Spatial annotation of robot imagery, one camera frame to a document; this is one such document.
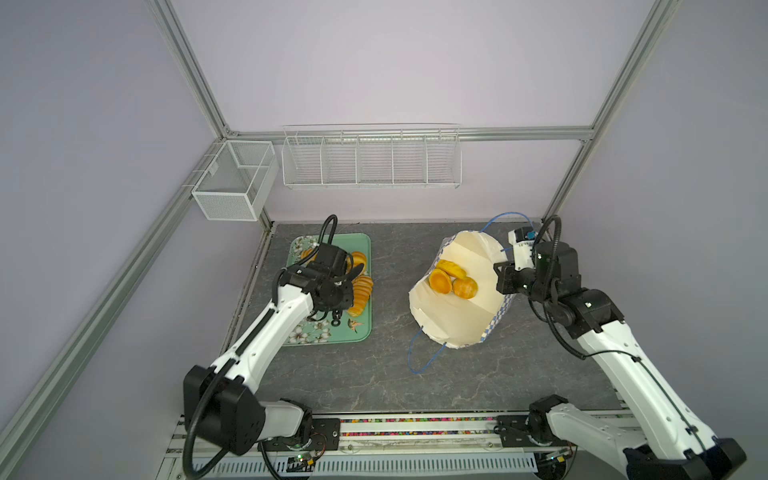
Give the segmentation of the oval fake bread roll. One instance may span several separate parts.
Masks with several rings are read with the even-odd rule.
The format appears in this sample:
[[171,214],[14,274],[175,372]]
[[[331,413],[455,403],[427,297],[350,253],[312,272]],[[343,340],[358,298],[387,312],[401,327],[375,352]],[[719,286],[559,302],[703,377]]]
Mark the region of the oval fake bread roll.
[[467,277],[466,270],[452,261],[440,259],[437,262],[436,267],[456,279],[464,279]]

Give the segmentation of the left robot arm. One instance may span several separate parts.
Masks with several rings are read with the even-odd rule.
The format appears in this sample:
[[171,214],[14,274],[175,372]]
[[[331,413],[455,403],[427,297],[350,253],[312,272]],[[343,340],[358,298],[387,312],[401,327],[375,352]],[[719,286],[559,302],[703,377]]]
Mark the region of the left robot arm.
[[338,320],[354,303],[353,281],[363,267],[334,245],[338,218],[329,215],[311,252],[274,277],[269,303],[246,332],[208,367],[183,380],[186,438],[182,468],[201,479],[227,455],[284,438],[299,447],[313,436],[312,411],[294,401],[260,401],[272,360],[298,324],[314,316]]

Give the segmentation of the checkered paper bag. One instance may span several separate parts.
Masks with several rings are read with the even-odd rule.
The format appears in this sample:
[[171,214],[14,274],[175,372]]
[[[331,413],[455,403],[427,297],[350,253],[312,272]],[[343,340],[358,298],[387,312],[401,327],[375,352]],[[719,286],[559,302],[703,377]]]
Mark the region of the checkered paper bag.
[[[524,228],[520,241],[510,232],[510,245],[504,247],[488,229],[508,216],[522,218]],[[514,299],[497,290],[494,266],[507,262],[509,255],[529,253],[536,233],[528,216],[511,211],[492,217],[479,230],[462,230],[443,239],[429,270],[408,293],[419,333],[441,351],[486,341]]]

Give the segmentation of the round fake bread roll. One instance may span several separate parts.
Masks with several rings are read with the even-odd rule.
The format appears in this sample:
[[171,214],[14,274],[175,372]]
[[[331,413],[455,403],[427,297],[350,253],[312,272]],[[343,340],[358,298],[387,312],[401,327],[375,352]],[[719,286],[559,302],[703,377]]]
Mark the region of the round fake bread roll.
[[453,290],[452,277],[440,268],[435,268],[430,272],[428,283],[430,288],[438,294],[447,295]]

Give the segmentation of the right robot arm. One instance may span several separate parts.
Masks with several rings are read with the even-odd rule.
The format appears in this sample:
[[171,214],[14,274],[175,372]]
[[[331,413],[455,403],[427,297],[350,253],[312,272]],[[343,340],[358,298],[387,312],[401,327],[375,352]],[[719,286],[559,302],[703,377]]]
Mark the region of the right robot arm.
[[747,460],[733,438],[720,437],[676,394],[636,341],[624,315],[601,290],[583,287],[577,251],[563,242],[562,220],[509,235],[513,257],[497,262],[496,289],[523,295],[557,342],[593,360],[639,423],[626,431],[560,395],[530,404],[521,433],[538,446],[568,442],[628,479],[728,479]]

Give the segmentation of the ridged fake bread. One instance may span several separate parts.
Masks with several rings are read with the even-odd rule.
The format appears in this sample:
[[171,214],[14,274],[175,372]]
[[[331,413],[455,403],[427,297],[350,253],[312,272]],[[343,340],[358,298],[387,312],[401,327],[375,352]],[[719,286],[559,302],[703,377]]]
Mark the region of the ridged fake bread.
[[351,317],[359,317],[373,292],[373,280],[370,276],[361,275],[353,281],[353,305],[347,310]]
[[364,271],[367,270],[368,259],[366,255],[361,251],[355,251],[352,253],[352,266],[357,267],[358,265],[362,265]]

